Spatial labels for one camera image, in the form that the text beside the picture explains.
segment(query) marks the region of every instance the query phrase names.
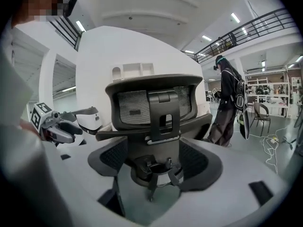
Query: ceiling light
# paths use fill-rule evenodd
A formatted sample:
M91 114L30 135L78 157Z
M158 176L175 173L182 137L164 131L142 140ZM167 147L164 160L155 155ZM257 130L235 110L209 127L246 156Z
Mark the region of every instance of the ceiling light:
M208 38L207 36L202 36L202 38L204 38L205 40L208 40L208 41L211 41L212 39L211 38Z
M234 13L232 13L232 17L236 20L237 23L240 23L240 20Z
M76 88L76 87L71 87L71 88L68 88L68 89L62 90L62 92L67 92L67 91L72 90L72 89L74 89L74 88Z
M244 34L247 35L247 32L244 27L242 28L242 30L243 30Z
M82 32L86 32L85 28L84 28L83 25L80 23L80 21L77 21L76 24L78 25L79 29L80 29Z
M303 55L300 55L300 57L295 62L299 62L302 58L303 58Z

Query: person's arm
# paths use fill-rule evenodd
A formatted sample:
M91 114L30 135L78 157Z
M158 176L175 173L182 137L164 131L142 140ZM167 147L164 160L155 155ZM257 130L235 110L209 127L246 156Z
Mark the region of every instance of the person's arm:
M221 88L221 99L228 101L230 96L234 93L234 77L226 72L222 71L222 88Z

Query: white pillar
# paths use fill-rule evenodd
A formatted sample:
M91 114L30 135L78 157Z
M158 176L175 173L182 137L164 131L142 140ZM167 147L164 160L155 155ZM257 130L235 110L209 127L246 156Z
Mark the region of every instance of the white pillar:
M53 109L53 69L57 54L49 50L44 54L39 79L39 102Z
M240 58L235 58L235 63L236 63L236 67L237 67L236 69L237 69L238 73L242 76L242 79L245 80L245 74L243 71L243 67L242 67Z

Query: gray floor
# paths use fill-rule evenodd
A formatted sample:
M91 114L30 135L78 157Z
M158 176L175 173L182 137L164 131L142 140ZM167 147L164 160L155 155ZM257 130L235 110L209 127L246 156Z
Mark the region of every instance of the gray floor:
M215 116L217 114L217 109L211 108L211 113L213 115L213 121L215 119ZM254 118L254 114L249 113L250 117L250 124ZM285 136L287 138L287 141L291 142L293 139L296 138L298 129L294 128L295 120L288 119L288 118L282 118L282 117L276 117L271 116L271 125L269 128L269 133L267 133L268 130L268 124L269 122L265 122L264 130L262 133L262 136L267 136L269 134L275 134L276 130L279 130L281 128L287 127L285 130L281 130L277 132L277 137L279 140L278 148L276 149L276 158L277 158L277 169L278 169L278 175L281 176L284 180L292 184L292 182L295 180L298 172L300 171L302 165L303 165L303 157L297 155L294 153L295 149L295 143L292 144L293 149L290 148L290 146L287 143L282 143L282 138ZM264 138L258 138L254 137L252 135L260 136L261 130L262 130L262 123L259 122L257 126L257 121L254 121L251 129L250 129L250 138L248 140L245 140L240 133L237 131L240 130L240 125L237 123L237 120L234 122L234 134L231 139L231 148L250 154L254 156L256 159L258 159L263 164L266 164L265 161L270 158L268 154L264 152L263 148L263 139ZM264 146L266 148L269 148L268 144L265 142ZM272 158L269 163L275 164L276 160ZM275 167L269 164L266 164L270 169L272 169L274 172L276 172Z

